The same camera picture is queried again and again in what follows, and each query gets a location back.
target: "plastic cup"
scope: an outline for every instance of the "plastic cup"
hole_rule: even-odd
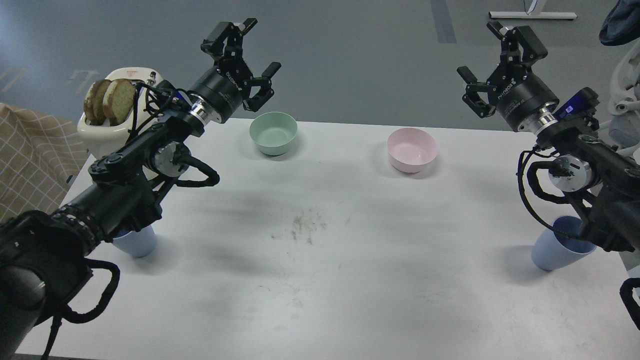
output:
[[[579,234],[582,221],[563,216],[554,221],[554,227],[566,233]],[[531,250],[531,259],[542,270],[556,270],[570,265],[596,249],[590,242],[567,238],[550,229],[542,232]]]
[[[113,238],[113,245],[134,258],[149,255],[157,245],[157,238],[151,225],[140,231],[124,231]]]

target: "toast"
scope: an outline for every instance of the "toast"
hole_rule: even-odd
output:
[[[102,99],[102,109],[110,126],[120,125],[127,120],[135,93],[135,86],[127,79],[111,82]]]
[[[98,80],[87,91],[84,97],[84,117],[89,121],[89,125],[102,125],[106,119],[102,110],[102,100],[110,84],[111,80]]]

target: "metal stand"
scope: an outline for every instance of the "metal stand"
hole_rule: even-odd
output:
[[[575,13],[542,12],[548,0],[533,0],[525,12],[489,12],[491,19],[552,19],[573,20],[578,17]]]

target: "pink bowl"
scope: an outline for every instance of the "pink bowl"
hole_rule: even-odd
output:
[[[438,154],[436,140],[425,131],[404,127],[394,131],[387,139],[389,161],[402,172],[420,172]]]

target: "table surface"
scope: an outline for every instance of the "table surface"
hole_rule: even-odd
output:
[[[92,359],[635,359],[615,253],[553,272],[531,261],[543,228],[516,185],[528,133],[425,129],[440,152],[408,175],[394,126],[299,123],[295,148],[261,154],[250,120],[190,138],[214,188],[174,188],[151,255],[90,257],[122,276],[105,313],[63,324],[52,355]],[[183,178],[202,178],[189,170]],[[68,198],[90,183],[83,174]],[[568,206],[532,199],[548,221]],[[98,271],[72,301],[87,311]],[[50,322],[20,353],[41,354]]]

